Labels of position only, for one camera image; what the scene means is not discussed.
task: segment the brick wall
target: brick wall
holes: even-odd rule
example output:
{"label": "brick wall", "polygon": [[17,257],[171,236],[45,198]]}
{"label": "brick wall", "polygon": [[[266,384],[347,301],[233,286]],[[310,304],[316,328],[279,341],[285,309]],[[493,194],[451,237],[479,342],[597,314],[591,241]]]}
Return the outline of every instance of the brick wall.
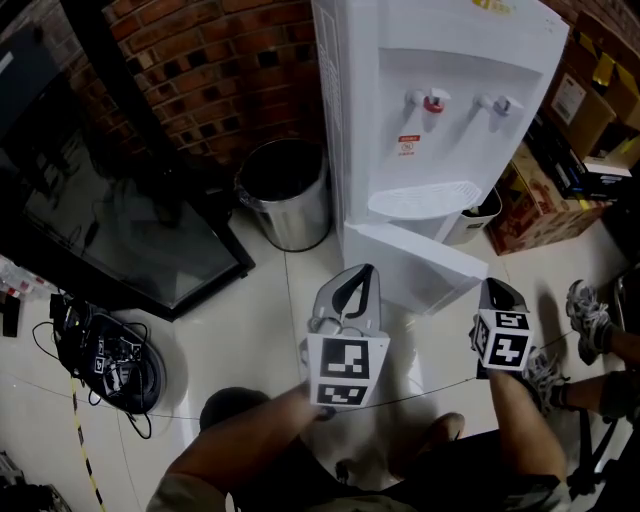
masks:
{"label": "brick wall", "polygon": [[103,10],[173,143],[237,168],[324,133],[309,0],[116,0]]}
{"label": "brick wall", "polygon": [[[593,12],[640,51],[640,22],[626,0],[542,1],[570,23],[582,9]],[[260,142],[323,137],[309,0],[114,0],[103,13],[180,151],[215,158],[233,171]],[[26,21],[43,27],[96,126],[124,153],[142,152],[58,0],[33,1],[0,38]]]}

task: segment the knee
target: knee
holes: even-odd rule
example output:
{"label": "knee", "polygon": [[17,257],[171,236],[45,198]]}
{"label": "knee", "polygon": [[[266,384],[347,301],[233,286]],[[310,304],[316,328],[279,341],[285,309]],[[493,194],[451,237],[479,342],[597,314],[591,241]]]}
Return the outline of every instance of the knee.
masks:
{"label": "knee", "polygon": [[200,414],[200,431],[269,401],[261,391],[225,388],[209,397]]}

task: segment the metal trash can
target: metal trash can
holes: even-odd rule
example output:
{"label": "metal trash can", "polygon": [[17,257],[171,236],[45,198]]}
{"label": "metal trash can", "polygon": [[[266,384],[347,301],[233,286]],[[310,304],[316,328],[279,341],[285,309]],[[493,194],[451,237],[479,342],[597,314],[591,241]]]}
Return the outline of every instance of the metal trash can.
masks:
{"label": "metal trash can", "polygon": [[264,144],[243,164],[236,177],[240,201],[278,249],[306,251],[329,233],[328,167],[323,147],[302,139]]}
{"label": "metal trash can", "polygon": [[466,244],[502,211],[502,200],[495,188],[475,212],[465,210],[444,239],[446,245]]}

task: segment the shoe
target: shoe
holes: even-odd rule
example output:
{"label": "shoe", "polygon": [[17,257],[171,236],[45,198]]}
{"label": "shoe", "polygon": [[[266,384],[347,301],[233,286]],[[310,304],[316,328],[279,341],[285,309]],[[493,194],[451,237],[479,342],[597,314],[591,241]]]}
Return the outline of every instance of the shoe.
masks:
{"label": "shoe", "polygon": [[560,372],[556,364],[556,358],[551,361],[537,347],[534,347],[527,359],[527,365],[522,371],[522,377],[529,386],[529,391],[537,397],[538,407],[543,416],[548,416],[555,405],[552,404],[554,389],[564,386],[569,380]]}
{"label": "shoe", "polygon": [[580,359],[585,364],[592,365],[603,353],[604,335],[612,325],[607,305],[598,302],[592,286],[584,281],[576,281],[567,293],[566,310],[571,319],[571,327],[580,334]]}
{"label": "shoe", "polygon": [[389,472],[396,479],[404,480],[423,453],[460,439],[463,430],[464,416],[462,414],[450,412],[440,416],[425,431],[417,447],[389,462]]}

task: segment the white tile floor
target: white tile floor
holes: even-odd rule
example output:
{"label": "white tile floor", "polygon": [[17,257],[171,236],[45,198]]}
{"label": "white tile floor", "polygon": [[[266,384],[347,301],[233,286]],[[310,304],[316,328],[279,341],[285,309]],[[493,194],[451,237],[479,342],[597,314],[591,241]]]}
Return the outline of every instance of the white tile floor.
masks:
{"label": "white tile floor", "polygon": [[[341,270],[337,239],[331,235],[312,251],[284,254],[246,214],[235,214],[232,226],[256,261],[247,278],[173,324],[140,311],[122,314],[149,325],[167,366],[168,387],[151,416],[153,438],[141,440],[122,413],[90,407],[86,391],[80,391],[87,451],[110,511],[144,510],[167,466],[197,434],[200,410],[212,393],[245,386],[275,396],[300,381],[298,345],[315,294]],[[563,313],[573,280],[604,284],[626,265],[600,223],[577,239],[502,258],[484,236],[459,248],[488,261],[492,276],[525,296],[539,322],[537,344],[550,344],[562,356],[567,375],[579,380],[619,365],[611,358],[583,365]],[[351,459],[361,468],[352,483],[378,489],[392,483],[384,471],[390,447],[440,414],[464,414],[466,435],[496,428],[488,385],[475,379],[476,357],[467,336],[478,299],[476,288],[431,318],[383,307],[383,330],[392,343],[370,402],[376,407],[340,414],[306,435],[325,467],[333,470],[338,460]],[[68,375],[31,339],[31,328],[47,316],[47,303],[28,303],[19,338],[0,339],[0,449],[31,481],[53,483],[74,511],[97,511],[74,429]],[[45,345],[48,329],[38,331]],[[575,464],[577,414],[558,413],[552,424]],[[594,425],[597,438],[603,429],[598,419]],[[613,455],[624,446],[629,428],[619,427],[618,434]],[[581,500],[578,509],[586,510],[591,500]]]}

